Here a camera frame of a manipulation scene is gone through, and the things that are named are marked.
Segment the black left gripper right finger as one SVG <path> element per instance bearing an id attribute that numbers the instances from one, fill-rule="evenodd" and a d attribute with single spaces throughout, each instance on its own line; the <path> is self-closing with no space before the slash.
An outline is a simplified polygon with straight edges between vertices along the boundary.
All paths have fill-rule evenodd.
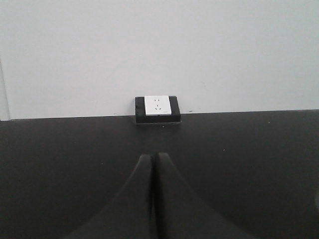
<path id="1" fill-rule="evenodd" d="M 159 238 L 243 238 L 240 229 L 197 196 L 167 153 L 157 153 L 154 165 L 154 206 Z"/>

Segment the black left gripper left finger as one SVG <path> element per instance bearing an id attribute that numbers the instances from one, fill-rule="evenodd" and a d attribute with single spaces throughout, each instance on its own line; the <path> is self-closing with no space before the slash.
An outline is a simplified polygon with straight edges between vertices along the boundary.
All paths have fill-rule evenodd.
<path id="1" fill-rule="evenodd" d="M 152 156 L 143 154 L 118 194 L 67 239 L 150 239 Z"/>

